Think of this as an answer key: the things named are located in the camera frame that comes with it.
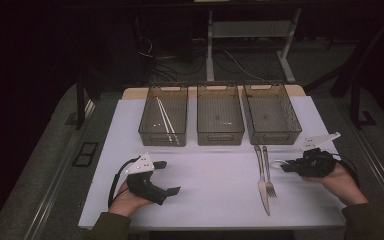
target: silver knife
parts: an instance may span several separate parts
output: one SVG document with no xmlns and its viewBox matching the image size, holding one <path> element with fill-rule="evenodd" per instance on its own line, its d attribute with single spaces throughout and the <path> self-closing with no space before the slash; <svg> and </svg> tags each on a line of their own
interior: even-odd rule
<svg viewBox="0 0 384 240">
<path fill-rule="evenodd" d="M 260 181 L 258 182 L 258 190 L 260 190 L 260 197 L 263 201 L 264 209 L 266 209 L 267 215 L 270 216 L 269 198 L 266 189 L 266 180 L 264 177 L 263 158 L 261 154 L 260 146 L 254 145 L 255 152 L 258 157 L 258 166 L 260 168 Z"/>
</svg>

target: hand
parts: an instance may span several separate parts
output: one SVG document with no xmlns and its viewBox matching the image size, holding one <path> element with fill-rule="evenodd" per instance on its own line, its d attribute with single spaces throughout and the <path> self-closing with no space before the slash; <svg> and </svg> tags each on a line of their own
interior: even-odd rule
<svg viewBox="0 0 384 240">
<path fill-rule="evenodd" d="M 303 177 L 304 181 L 319 182 L 346 206 L 368 203 L 348 171 L 336 163 L 335 169 L 324 178 Z"/>
<path fill-rule="evenodd" d="M 118 190 L 118 193 L 120 192 L 123 193 L 114 199 L 108 212 L 130 217 L 140 207 L 152 203 L 149 200 L 138 197 L 131 193 L 127 187 L 126 182 L 123 182 L 121 185 L 120 189 Z"/>
</svg>

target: fork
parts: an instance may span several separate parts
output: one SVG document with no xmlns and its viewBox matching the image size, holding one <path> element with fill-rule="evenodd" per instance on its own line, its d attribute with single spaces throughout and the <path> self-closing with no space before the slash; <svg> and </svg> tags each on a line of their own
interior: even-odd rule
<svg viewBox="0 0 384 240">
<path fill-rule="evenodd" d="M 266 183 L 267 194 L 269 195 L 269 197 L 277 197 L 276 191 L 274 190 L 273 183 L 270 181 L 269 157 L 268 157 L 266 146 L 263 146 L 263 156 L 264 156 L 264 166 L 266 168 L 266 175 L 267 175 L 267 183 Z"/>
</svg>

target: sleeve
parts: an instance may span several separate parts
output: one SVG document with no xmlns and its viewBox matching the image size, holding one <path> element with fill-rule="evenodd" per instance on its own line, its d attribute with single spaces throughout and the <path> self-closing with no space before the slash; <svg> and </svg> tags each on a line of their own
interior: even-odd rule
<svg viewBox="0 0 384 240">
<path fill-rule="evenodd" d="M 346 240 L 384 239 L 384 221 L 373 204 L 349 206 L 342 213 L 346 219 Z"/>
<path fill-rule="evenodd" d="M 130 218 L 103 212 L 95 226 L 86 234 L 87 240 L 127 240 Z"/>
</svg>

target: clear plastic bin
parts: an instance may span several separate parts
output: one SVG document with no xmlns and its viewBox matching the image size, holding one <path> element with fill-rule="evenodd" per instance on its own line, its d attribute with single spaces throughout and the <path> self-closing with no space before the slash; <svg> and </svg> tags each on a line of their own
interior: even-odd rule
<svg viewBox="0 0 384 240">
<path fill-rule="evenodd" d="M 186 146 L 187 83 L 154 83 L 149 87 L 139 134 L 144 146 Z"/>
<path fill-rule="evenodd" d="M 199 82 L 198 145 L 240 145 L 245 131 L 236 82 Z"/>
<path fill-rule="evenodd" d="M 245 81 L 242 104 L 253 145 L 292 145 L 302 132 L 282 84 Z"/>
</svg>

